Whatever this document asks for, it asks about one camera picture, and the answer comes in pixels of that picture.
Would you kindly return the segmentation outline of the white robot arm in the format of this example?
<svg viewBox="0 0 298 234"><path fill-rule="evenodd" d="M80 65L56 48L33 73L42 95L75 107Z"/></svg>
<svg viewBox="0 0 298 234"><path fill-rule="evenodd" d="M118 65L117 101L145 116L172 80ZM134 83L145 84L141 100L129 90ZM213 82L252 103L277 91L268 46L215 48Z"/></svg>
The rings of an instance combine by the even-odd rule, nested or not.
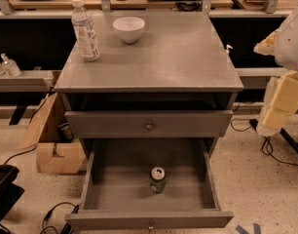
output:
<svg viewBox="0 0 298 234"><path fill-rule="evenodd" d="M276 64L285 69L269 80L258 118L257 133L271 137L298 111L298 5L254 52L274 56Z"/></svg>

